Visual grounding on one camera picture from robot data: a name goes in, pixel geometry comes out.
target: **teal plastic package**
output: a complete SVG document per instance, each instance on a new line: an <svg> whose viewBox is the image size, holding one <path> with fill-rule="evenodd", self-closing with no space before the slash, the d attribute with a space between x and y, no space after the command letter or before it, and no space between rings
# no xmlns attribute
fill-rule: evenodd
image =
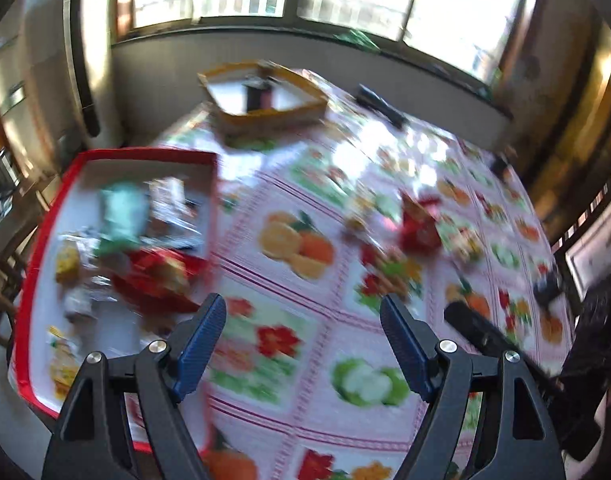
<svg viewBox="0 0 611 480"><path fill-rule="evenodd" d="M101 194L103 227L95 256L138 249L150 211L146 190L132 182L117 182Z"/></svg>

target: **red packet on table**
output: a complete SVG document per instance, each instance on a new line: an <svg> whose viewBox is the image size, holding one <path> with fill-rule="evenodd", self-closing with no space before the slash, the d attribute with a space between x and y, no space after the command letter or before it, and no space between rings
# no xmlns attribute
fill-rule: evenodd
<svg viewBox="0 0 611 480"><path fill-rule="evenodd" d="M404 253L429 254L441 247L441 237L436 220L424 207L435 205L441 199L424 199L415 202L407 193L401 194L403 202L403 225L399 246Z"/></svg>
<svg viewBox="0 0 611 480"><path fill-rule="evenodd" d="M112 277L114 288L141 314L187 314L199 305L190 301L189 282L201 275L207 261L169 249L144 249L130 254L132 269Z"/></svg>

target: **metal bolt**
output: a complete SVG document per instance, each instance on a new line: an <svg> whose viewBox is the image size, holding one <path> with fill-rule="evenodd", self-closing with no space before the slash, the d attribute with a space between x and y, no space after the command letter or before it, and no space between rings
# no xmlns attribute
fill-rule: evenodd
<svg viewBox="0 0 611 480"><path fill-rule="evenodd" d="M521 361L521 357L514 350L508 350L505 352L506 361L511 363L518 363Z"/></svg>
<svg viewBox="0 0 611 480"><path fill-rule="evenodd" d="M101 360L102 360L101 352L90 352L88 356L86 357L86 361L89 362L91 365L98 363Z"/></svg>
<svg viewBox="0 0 611 480"><path fill-rule="evenodd" d="M450 341L450 339L444 339L439 343L439 348L447 354L452 354L457 351L457 343Z"/></svg>
<svg viewBox="0 0 611 480"><path fill-rule="evenodd" d="M150 350L153 354L163 352L166 348L168 348L168 345L165 341L162 341L161 339L152 341L150 345L148 345L148 350Z"/></svg>

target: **floral tablecloth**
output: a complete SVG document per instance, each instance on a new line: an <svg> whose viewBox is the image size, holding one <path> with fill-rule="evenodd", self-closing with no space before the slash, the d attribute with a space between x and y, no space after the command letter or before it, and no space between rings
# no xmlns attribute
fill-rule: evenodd
<svg viewBox="0 0 611 480"><path fill-rule="evenodd" d="M254 462L263 480L387 480L426 404L407 388L380 327L374 269L342 237L357 184L377 195L369 227L380 243L394 239L401 189L440 196L441 226L481 235L485 257L467 272L444 250L405 262L408 307L439 338L473 351L443 319L463 299L555 373L572 344L567 305L560 297L553 320L540 316L531 284L553 257L514 172L502 185L489 153L414 118L398 132L302 73L330 96L325 123L221 139L200 105L158 141L222 156L216 292L229 316L208 372L217 445L244 453L232 467ZM479 407L474 394L449 478L467 461Z"/></svg>

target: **blue rubber fingertip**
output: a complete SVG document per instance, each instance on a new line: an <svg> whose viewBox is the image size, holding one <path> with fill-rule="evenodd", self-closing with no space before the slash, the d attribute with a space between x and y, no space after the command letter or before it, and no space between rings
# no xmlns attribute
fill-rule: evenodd
<svg viewBox="0 0 611 480"><path fill-rule="evenodd" d="M177 364L177 381L170 389L176 402L197 389L212 351L226 324L226 302L219 298L190 338Z"/></svg>
<svg viewBox="0 0 611 480"><path fill-rule="evenodd" d="M425 402L430 402L434 398L435 388L429 381L425 353L412 336L407 322L390 298L383 298L379 316L383 331L390 342L408 386Z"/></svg>

